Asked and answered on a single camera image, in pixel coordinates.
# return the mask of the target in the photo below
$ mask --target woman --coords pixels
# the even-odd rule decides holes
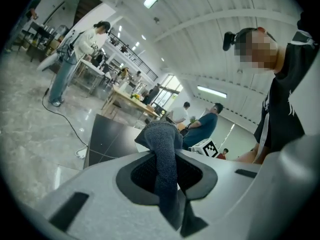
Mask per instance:
[[[84,56],[90,55],[95,51],[92,45],[97,39],[97,35],[102,35],[110,29],[110,23],[107,21],[100,21],[93,25],[93,28],[86,30],[80,34],[74,41],[74,44],[70,44],[68,52],[64,55],[61,68],[56,75],[54,83],[52,85],[49,102],[55,107],[59,107],[64,100],[62,94],[67,88],[74,71],[77,68],[78,61]]]

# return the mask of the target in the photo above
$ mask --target white shirt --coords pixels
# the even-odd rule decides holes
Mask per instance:
[[[95,49],[91,46],[97,40],[96,30],[94,28],[86,30],[79,38],[74,42],[74,52],[76,60],[79,61],[83,55],[91,55]]]
[[[183,106],[174,108],[172,112],[172,121],[174,122],[180,121],[182,118],[187,119],[189,117],[188,112]]]

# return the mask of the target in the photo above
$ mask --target blue shirt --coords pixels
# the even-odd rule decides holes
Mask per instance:
[[[201,123],[201,126],[197,128],[191,128],[187,135],[183,138],[183,142],[188,147],[192,147],[204,139],[210,138],[211,134],[216,128],[218,116],[214,113],[208,113],[201,117],[198,121]]]

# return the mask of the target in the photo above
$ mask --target railing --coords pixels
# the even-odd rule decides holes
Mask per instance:
[[[126,51],[122,50],[127,44],[122,42],[117,36],[110,33],[108,36],[106,42],[109,42],[111,45],[113,45],[115,48],[119,49],[125,56],[127,56],[132,63],[136,64],[141,72],[144,72],[148,77],[152,79],[152,81],[155,81],[158,76],[151,70],[150,67],[144,61],[134,53],[133,50],[126,47]]]

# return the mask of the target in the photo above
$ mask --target white jacket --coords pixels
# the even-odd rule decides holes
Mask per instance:
[[[76,60],[79,61],[83,55],[91,55],[95,50],[91,47],[97,40],[96,30],[94,28],[86,30],[74,43],[74,52]]]

